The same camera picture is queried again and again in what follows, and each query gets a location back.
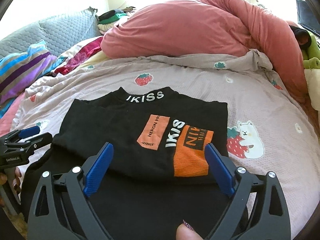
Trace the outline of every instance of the orange print patch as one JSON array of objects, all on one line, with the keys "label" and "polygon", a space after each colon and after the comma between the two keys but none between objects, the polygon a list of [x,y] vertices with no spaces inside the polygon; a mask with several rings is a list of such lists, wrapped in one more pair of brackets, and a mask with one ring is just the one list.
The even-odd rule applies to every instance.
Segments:
[{"label": "orange print patch", "polygon": [[173,157],[175,177],[208,175],[209,165],[204,158],[204,147],[212,137],[213,131],[190,125],[183,128]]},{"label": "orange print patch", "polygon": [[170,117],[150,115],[150,118],[140,134],[137,142],[144,148],[158,150],[164,130],[168,126]]}]

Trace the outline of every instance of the striped blanket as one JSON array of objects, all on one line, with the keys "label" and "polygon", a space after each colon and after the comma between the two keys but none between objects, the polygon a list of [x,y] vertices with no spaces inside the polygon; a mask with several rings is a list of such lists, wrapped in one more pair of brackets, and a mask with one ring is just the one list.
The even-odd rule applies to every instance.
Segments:
[{"label": "striped blanket", "polygon": [[2,58],[0,60],[0,111],[5,112],[21,92],[37,78],[60,65],[63,60],[63,57],[57,58],[51,55],[44,40],[30,45],[27,52],[12,53]]}]

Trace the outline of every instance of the purple stripe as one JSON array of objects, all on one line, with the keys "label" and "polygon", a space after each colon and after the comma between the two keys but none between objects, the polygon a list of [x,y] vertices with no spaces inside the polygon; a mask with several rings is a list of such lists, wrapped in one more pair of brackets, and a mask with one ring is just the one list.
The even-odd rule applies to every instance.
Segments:
[{"label": "purple stripe", "polygon": [[25,88],[29,87],[37,78],[39,73],[46,68],[52,60],[54,61],[56,56],[49,55],[43,63],[41,63],[38,67],[33,69],[28,75],[22,78],[18,84],[16,84],[12,89],[10,89],[7,93],[5,93],[0,100],[0,104],[5,102],[7,99],[18,96]]},{"label": "purple stripe", "polygon": [[44,53],[38,57],[35,57],[33,60],[31,60],[29,63],[21,66],[14,72],[12,72],[2,83],[0,83],[0,93],[4,90],[4,88],[9,85],[12,81],[14,81],[18,76],[20,76],[22,73],[27,71],[28,69],[32,68],[34,65],[38,64],[42,59],[49,56],[50,52]]}]

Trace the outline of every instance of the human thumb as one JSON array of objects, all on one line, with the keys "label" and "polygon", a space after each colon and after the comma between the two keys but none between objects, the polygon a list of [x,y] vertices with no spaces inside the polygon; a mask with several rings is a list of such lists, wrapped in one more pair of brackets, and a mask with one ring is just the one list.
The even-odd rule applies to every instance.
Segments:
[{"label": "human thumb", "polygon": [[195,231],[191,230],[191,226],[184,222],[177,229],[176,240],[203,240]]}]

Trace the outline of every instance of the blue gripper pad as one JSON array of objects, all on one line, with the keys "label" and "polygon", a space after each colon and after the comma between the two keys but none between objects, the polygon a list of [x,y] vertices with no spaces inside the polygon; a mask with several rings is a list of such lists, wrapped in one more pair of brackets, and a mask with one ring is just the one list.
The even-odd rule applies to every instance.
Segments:
[{"label": "blue gripper pad", "polygon": [[85,185],[83,193],[86,197],[96,193],[104,174],[106,173],[112,158],[113,158],[113,145],[106,143],[100,152],[97,154],[98,158],[85,176]]},{"label": "blue gripper pad", "polygon": [[236,192],[234,189],[233,178],[236,166],[228,157],[222,156],[212,143],[207,144],[204,148],[204,157],[209,165],[210,172],[217,181],[221,192],[229,197],[233,196],[233,194]]},{"label": "blue gripper pad", "polygon": [[31,136],[34,136],[36,134],[40,133],[40,127],[39,126],[33,126],[24,130],[21,130],[19,133],[19,138],[25,139]]}]

